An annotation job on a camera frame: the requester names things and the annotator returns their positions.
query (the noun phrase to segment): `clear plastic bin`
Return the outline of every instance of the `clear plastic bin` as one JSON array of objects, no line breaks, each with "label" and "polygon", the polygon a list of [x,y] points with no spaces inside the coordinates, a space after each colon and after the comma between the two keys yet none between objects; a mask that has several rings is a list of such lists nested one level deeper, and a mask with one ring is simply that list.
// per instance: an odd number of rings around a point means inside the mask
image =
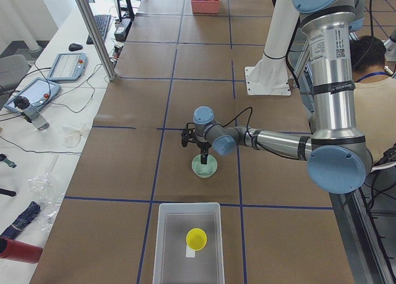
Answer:
[{"label": "clear plastic bin", "polygon": [[[161,204],[153,284],[224,284],[221,225],[216,202]],[[207,244],[200,251],[188,250],[186,235],[192,228],[206,232]]]}]

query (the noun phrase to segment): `red bottle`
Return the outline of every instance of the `red bottle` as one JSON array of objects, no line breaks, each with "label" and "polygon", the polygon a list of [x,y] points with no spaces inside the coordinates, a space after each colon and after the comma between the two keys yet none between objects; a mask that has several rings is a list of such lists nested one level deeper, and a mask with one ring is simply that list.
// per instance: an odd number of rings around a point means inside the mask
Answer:
[{"label": "red bottle", "polygon": [[35,264],[42,252],[41,247],[0,237],[0,258]]}]

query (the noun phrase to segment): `red container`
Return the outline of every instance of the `red container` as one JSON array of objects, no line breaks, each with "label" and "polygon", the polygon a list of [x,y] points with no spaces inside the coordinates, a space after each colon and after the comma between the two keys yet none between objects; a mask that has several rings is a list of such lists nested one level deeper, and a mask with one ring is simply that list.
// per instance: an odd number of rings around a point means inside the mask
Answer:
[{"label": "red container", "polygon": [[220,0],[191,0],[193,13],[217,14],[220,8]]},{"label": "red container", "polygon": [[35,264],[40,260],[43,248],[0,237],[0,258]]}]

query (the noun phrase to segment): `desk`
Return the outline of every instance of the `desk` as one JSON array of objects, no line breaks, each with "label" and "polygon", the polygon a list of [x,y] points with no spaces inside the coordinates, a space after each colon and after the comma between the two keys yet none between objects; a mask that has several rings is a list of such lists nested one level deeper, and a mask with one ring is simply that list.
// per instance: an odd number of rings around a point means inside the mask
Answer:
[{"label": "desk", "polygon": [[[102,11],[102,14],[108,13],[109,9],[105,7],[92,6],[92,10]],[[110,52],[114,46],[111,37],[114,34],[114,21],[110,25],[106,48]],[[83,44],[83,52],[87,54],[88,63],[83,76],[74,83],[61,84],[62,90],[60,94],[71,90],[84,81],[92,74],[97,64],[101,63],[93,45],[86,45],[88,32],[84,21],[81,18],[78,9],[71,12],[62,27],[55,34],[48,46],[42,52],[36,61],[38,67],[50,67],[58,53],[68,52],[70,43]],[[39,72],[29,75],[24,79],[18,90],[24,88],[35,77],[41,77]],[[106,74],[101,67],[98,72],[90,79],[90,83],[95,87],[95,94],[88,106],[78,114],[74,114],[65,107],[58,107],[49,104],[42,109],[42,115],[49,121],[49,128],[45,131],[36,130],[32,124],[28,124],[22,118],[15,118],[9,121],[0,122],[3,128],[1,136],[12,142],[18,143],[27,150],[36,151],[72,151],[81,152],[85,145],[85,138],[82,138],[76,148],[66,148],[62,145],[64,132],[62,126],[64,124],[86,124],[89,128],[92,126],[93,117],[96,115],[101,100],[106,92],[108,80]],[[84,83],[81,87],[65,94],[54,102],[63,103],[73,110],[80,110],[89,100],[93,90]],[[12,117],[14,115],[0,116],[0,119]],[[15,218],[23,212],[28,204],[33,200],[33,194],[29,189],[27,180],[35,176],[42,176],[48,171],[48,166],[54,160],[55,154],[35,154],[25,153],[21,149],[6,143],[0,139],[0,151],[5,153],[9,159],[17,164],[17,168],[12,169],[5,164],[0,163],[1,184],[0,187],[17,192],[15,197],[0,195],[0,230],[6,229]],[[56,195],[64,193],[69,185],[71,176],[79,161],[79,155],[60,154],[55,164],[52,175],[54,177],[54,189]],[[25,243],[44,246],[48,237],[48,232],[40,229],[37,220],[33,221],[17,240]],[[37,265],[25,264],[21,262],[13,262],[10,260],[0,260],[0,282],[1,283],[28,283],[33,275]]]},{"label": "desk", "polygon": [[251,126],[309,128],[297,91],[246,93],[271,0],[221,0],[218,15],[192,15],[189,1],[142,1],[31,283],[151,283],[162,202],[220,203],[227,284],[354,283],[329,195],[305,162],[241,147],[215,154],[209,179],[191,171],[199,150],[182,148],[180,133],[198,106],[223,123],[252,105]]}]

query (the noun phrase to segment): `white table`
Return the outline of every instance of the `white table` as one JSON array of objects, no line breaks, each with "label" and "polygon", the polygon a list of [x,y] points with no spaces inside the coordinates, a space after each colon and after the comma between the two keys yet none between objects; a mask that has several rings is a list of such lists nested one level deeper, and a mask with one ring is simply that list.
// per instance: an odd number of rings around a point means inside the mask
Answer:
[{"label": "white table", "polygon": [[[110,7],[92,5],[94,14],[109,14]],[[105,45],[110,53],[114,47],[114,19],[110,23],[110,29],[106,37]],[[84,46],[82,52],[88,57],[87,67],[82,77],[74,83],[61,84],[62,89],[59,94],[62,94],[83,82],[89,77],[97,64],[100,64],[100,59],[97,55],[93,45],[86,45],[88,31],[82,20],[80,11],[78,9],[71,12],[65,23],[55,34],[48,46],[42,52],[41,56],[36,61],[39,68],[51,67],[52,63],[58,53],[69,52],[68,47],[71,43],[80,43]],[[29,75],[24,79],[18,90],[23,89],[34,78],[42,77],[39,72]],[[66,148],[63,146],[65,133],[62,129],[64,124],[86,124],[89,128],[92,126],[93,118],[95,117],[100,103],[105,94],[108,78],[103,67],[89,80],[91,85],[95,88],[95,94],[92,101],[80,113],[73,113],[63,106],[54,106],[49,104],[41,111],[42,115],[49,122],[49,128],[45,131],[38,131],[32,124],[26,122],[22,117],[0,122],[0,127],[3,131],[0,136],[15,142],[26,150],[35,151],[58,151],[58,152],[81,152],[86,138],[81,138],[78,146],[75,148]],[[89,84],[84,83],[79,88],[72,92],[65,94],[55,103],[62,103],[73,110],[80,110],[91,97],[93,89]],[[7,110],[2,109],[0,114],[8,113]],[[0,120],[12,117],[15,115],[0,116]],[[9,144],[0,139],[0,153],[4,153],[8,158],[17,164],[17,167],[9,168],[5,163],[0,163],[0,188],[16,191],[15,197],[0,195],[0,233],[3,232],[29,205],[35,200],[35,195],[30,190],[28,180],[36,176],[43,176],[49,169],[49,166],[54,163],[51,176],[53,177],[54,195],[61,198],[70,183],[73,172],[79,160],[79,155],[67,154],[53,154],[53,153],[26,153],[18,147]],[[44,247],[49,231],[42,230],[44,225],[37,217],[16,240],[28,244]],[[23,284],[29,283],[36,264],[26,264],[23,262],[14,262],[11,260],[0,259],[0,283]]]}]

